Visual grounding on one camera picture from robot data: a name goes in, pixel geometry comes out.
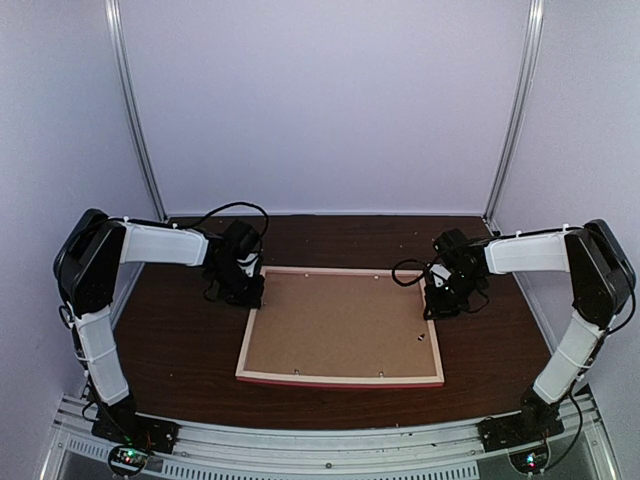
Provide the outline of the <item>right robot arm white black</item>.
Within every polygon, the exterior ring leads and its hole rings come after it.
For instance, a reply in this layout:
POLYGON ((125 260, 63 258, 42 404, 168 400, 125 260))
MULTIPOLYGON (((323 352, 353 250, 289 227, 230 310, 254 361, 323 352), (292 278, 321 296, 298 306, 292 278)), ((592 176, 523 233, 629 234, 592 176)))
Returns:
POLYGON ((483 293, 489 276, 564 272, 571 279, 572 313, 548 364, 531 386, 534 401, 513 419, 519 440, 535 440, 551 424, 545 406, 557 404, 594 361, 625 306, 634 307, 636 274, 608 224, 470 239, 452 229, 433 243, 434 259, 423 270, 427 320, 471 310, 469 297, 483 293))

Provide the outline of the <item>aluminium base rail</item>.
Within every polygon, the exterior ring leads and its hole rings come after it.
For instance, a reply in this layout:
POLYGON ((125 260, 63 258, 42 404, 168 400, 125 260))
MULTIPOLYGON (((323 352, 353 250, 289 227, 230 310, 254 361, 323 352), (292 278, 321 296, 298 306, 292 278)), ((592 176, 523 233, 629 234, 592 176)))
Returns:
POLYGON ((490 451, 479 419, 413 427, 278 430, 179 421, 171 453, 155 453, 138 479, 618 479, 599 409, 588 394, 560 408, 563 432, 490 451))

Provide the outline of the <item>left aluminium corner post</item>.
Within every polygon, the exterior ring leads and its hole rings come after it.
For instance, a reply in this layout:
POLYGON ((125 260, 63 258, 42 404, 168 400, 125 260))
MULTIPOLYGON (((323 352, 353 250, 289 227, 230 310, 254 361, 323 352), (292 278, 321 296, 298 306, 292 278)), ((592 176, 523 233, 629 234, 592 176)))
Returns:
POLYGON ((122 24, 120 1, 106 0, 104 2, 104 6, 134 153, 141 170, 143 183, 151 200, 155 216, 160 221, 166 221, 168 219, 168 215, 152 166, 136 101, 130 62, 127 55, 126 39, 122 24))

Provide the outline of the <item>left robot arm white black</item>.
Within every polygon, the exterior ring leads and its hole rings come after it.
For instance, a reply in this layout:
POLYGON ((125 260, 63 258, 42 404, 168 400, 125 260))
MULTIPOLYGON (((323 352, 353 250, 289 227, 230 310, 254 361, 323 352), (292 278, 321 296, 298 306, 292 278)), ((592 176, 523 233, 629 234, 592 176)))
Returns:
POLYGON ((99 401, 112 407, 104 425, 121 443, 137 442, 144 424, 121 405, 131 392, 112 329, 120 267, 145 263, 201 268, 216 287, 217 298, 258 309, 265 283, 259 272, 261 243, 261 233, 239 220, 222 233, 211 234, 197 225, 116 218, 99 209, 88 209, 80 217, 54 260, 53 273, 79 361, 99 401))

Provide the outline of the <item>right controller board with leds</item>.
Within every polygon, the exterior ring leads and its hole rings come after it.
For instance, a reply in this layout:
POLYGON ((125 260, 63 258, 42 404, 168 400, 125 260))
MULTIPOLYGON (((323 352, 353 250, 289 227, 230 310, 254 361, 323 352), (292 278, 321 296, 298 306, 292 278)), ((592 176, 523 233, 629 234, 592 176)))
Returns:
POLYGON ((520 474, 532 476, 543 472, 550 460, 550 450, 545 444, 509 453, 509 461, 520 474))

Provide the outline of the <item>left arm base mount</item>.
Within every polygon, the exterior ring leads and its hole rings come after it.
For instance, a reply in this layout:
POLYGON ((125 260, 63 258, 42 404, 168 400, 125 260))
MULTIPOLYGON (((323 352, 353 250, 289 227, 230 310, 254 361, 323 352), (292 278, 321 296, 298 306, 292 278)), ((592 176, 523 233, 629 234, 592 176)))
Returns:
POLYGON ((178 433, 179 425, 175 422, 138 414, 133 398, 112 406, 100 404, 91 428, 95 437, 165 454, 173 452, 178 433))

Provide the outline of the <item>aluminium corner post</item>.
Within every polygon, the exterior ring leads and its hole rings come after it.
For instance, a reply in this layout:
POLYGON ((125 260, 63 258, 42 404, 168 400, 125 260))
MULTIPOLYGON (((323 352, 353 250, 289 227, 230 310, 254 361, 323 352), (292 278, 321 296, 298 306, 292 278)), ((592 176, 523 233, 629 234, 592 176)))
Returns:
POLYGON ((104 2, 104 6, 134 153, 141 170, 143 183, 151 200, 155 216, 160 221, 166 221, 168 219, 168 215, 152 166, 136 101, 130 62, 127 55, 126 39, 122 24, 120 1, 106 0, 104 2))
POLYGON ((509 169, 515 157, 521 133, 526 104, 529 99, 538 63, 544 28, 545 1, 531 0, 525 29, 521 61, 509 121, 501 148, 497 170, 483 219, 489 226, 495 224, 499 203, 506 186, 509 169))

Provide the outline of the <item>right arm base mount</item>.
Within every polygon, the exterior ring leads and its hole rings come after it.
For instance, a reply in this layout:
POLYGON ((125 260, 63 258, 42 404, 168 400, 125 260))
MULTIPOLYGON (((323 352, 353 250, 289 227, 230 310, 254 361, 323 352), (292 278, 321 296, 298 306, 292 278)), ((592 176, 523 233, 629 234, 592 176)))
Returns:
POLYGON ((533 391, 526 392, 520 410, 502 417, 486 417, 477 424, 486 452, 509 449, 564 432, 559 402, 548 404, 533 391))

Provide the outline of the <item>left controller board with leds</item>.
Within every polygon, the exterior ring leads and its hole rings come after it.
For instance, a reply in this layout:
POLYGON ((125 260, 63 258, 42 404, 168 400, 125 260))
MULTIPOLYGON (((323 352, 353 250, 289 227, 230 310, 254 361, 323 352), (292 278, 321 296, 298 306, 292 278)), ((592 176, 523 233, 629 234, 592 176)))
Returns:
POLYGON ((129 445, 114 446, 108 454, 107 465, 119 476, 139 474, 147 465, 150 453, 129 445))

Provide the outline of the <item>right aluminium corner post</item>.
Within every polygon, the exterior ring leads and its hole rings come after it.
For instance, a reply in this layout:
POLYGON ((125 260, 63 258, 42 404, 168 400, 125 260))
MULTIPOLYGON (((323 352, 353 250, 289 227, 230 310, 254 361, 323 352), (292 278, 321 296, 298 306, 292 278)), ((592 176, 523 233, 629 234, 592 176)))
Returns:
POLYGON ((521 61, 509 121, 501 148, 497 170, 483 219, 489 226, 495 224, 499 203, 506 186, 509 169, 515 157, 521 133, 526 104, 529 99, 538 63, 544 28, 545 1, 531 0, 525 29, 521 61))

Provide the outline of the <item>controller board with leds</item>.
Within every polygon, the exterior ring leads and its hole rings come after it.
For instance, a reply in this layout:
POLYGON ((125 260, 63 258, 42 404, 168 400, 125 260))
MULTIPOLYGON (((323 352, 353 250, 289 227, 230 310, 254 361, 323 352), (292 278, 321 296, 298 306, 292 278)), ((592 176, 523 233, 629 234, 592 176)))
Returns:
POLYGON ((107 465, 119 476, 139 474, 147 465, 150 453, 129 445, 114 446, 108 454, 107 465))
POLYGON ((550 460, 550 450, 545 444, 509 453, 509 461, 520 474, 532 476, 543 472, 550 460))

